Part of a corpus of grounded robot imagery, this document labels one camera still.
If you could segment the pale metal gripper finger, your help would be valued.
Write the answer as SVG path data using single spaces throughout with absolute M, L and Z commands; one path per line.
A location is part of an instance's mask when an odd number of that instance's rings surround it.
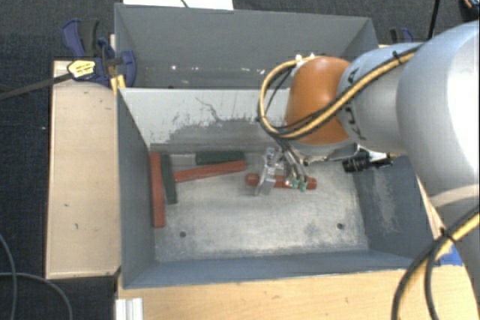
M 262 174 L 267 178 L 273 178 L 278 167 L 281 150 L 279 148 L 267 148 L 263 155 L 264 166 Z
M 275 186 L 275 177 L 260 177 L 254 191 L 255 196 L 268 195 Z

